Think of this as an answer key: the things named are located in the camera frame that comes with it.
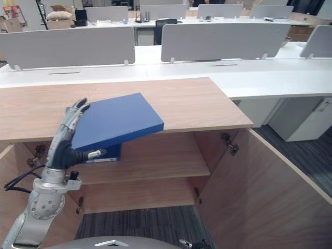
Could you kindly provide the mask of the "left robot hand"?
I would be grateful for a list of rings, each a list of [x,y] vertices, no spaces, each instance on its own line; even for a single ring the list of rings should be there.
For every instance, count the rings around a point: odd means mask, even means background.
[[[49,147],[45,163],[46,167],[55,170],[66,170],[107,153],[105,149],[78,151],[72,148],[72,139],[75,135],[76,127],[89,107],[90,104],[84,98],[78,100],[66,110],[62,123]]]

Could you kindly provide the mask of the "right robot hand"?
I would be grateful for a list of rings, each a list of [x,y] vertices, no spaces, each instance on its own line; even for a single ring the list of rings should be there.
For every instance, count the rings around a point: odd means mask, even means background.
[[[187,249],[211,249],[212,246],[206,239],[202,239],[200,242],[189,242],[184,239],[179,239],[179,243],[182,246],[182,248]]]

